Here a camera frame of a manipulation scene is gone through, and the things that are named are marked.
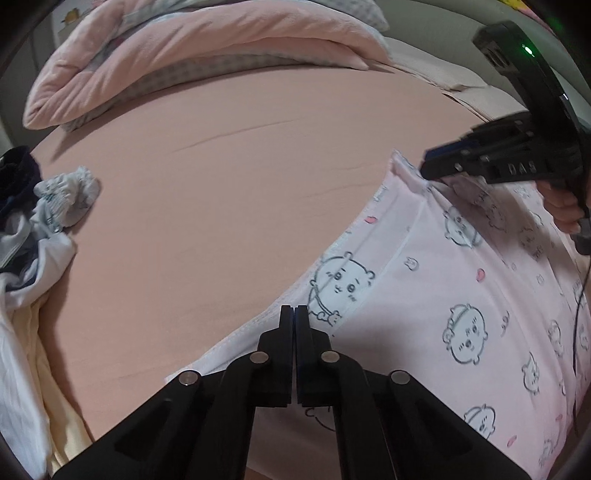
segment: finger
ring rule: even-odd
[[[577,204],[577,197],[568,190],[557,189],[548,182],[537,182],[538,191],[551,205],[555,207],[566,207]]]
[[[561,232],[572,235],[573,233],[580,233],[581,226],[576,222],[562,222],[561,220],[554,220],[554,224]]]
[[[548,200],[544,200],[544,208],[554,217],[554,220],[561,220],[562,222],[576,222],[584,217],[584,213],[578,205],[557,207]]]

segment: cream fabric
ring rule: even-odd
[[[48,294],[33,304],[16,310],[12,317],[15,334],[21,344],[35,385],[35,391],[43,402],[51,434],[51,456],[47,461],[50,475],[73,459],[90,444],[84,423],[66,400],[54,380],[49,361],[38,335],[39,310]]]

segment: cartoon face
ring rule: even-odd
[[[408,267],[408,269],[412,272],[414,272],[415,270],[418,269],[418,262],[412,258],[412,257],[407,257],[406,261],[404,262],[404,264]]]
[[[460,364],[478,364],[488,338],[482,313],[469,304],[456,305],[443,331],[443,342]]]
[[[580,280],[577,280],[574,285],[573,285],[573,294],[574,294],[574,300],[575,301],[579,301],[579,297],[581,296],[581,292],[583,291],[583,286],[581,284]],[[587,305],[587,296],[583,295],[583,297],[581,298],[581,307],[584,307],[585,305]]]
[[[540,381],[540,369],[535,363],[534,356],[530,352],[530,358],[527,363],[521,367],[523,372],[523,385],[532,394],[537,395],[540,392],[538,385]]]
[[[544,249],[539,244],[535,232],[532,228],[522,228],[518,233],[521,246],[536,260],[544,253]]]
[[[322,263],[310,280],[308,310],[321,322],[333,325],[350,304],[367,290],[375,273],[353,260],[351,252]]]
[[[502,329],[501,336],[503,336],[505,334],[508,326],[509,326],[509,312],[505,312],[505,314],[503,315],[503,324],[501,325],[501,329]]]
[[[482,237],[476,229],[460,214],[457,208],[450,207],[444,213],[446,218],[445,238],[451,239],[456,245],[473,248],[480,243]]]
[[[480,433],[484,438],[488,438],[495,432],[495,410],[486,404],[482,407],[472,407],[464,414],[464,421]]]
[[[546,439],[544,440],[544,447],[542,448],[542,455],[540,455],[539,465],[540,468],[544,466],[546,460],[550,458],[550,456],[554,453],[554,445],[552,440]]]
[[[497,230],[506,231],[506,220],[505,215],[501,212],[500,208],[492,203],[492,199],[488,196],[487,200],[483,202],[482,208],[486,218],[488,218],[488,224]]]
[[[579,343],[583,350],[589,350],[589,338],[587,337],[587,332],[585,332],[583,325],[579,327]]]
[[[449,183],[453,191],[461,199],[479,207],[488,218],[491,227],[498,230],[506,230],[505,215],[495,204],[494,199],[477,181],[459,177]]]
[[[550,328],[548,328],[548,338],[550,339],[550,343],[552,344],[552,348],[554,349],[558,358],[562,357],[564,354],[564,345],[560,341],[560,326],[556,320],[552,320],[550,322]]]

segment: pink patterned fabric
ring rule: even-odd
[[[171,15],[127,38],[96,70],[87,66],[117,33],[129,12],[147,0],[111,0],[86,17],[51,56],[33,84],[25,127],[59,125],[91,111],[147,73],[186,59],[231,52],[296,52],[365,70],[362,58],[391,64],[377,31],[311,2],[250,0]]]

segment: pink bed sheet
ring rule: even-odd
[[[58,383],[103,435],[286,290],[361,211],[395,147],[480,120],[410,74],[254,70],[118,107],[35,150],[102,193],[42,311]]]

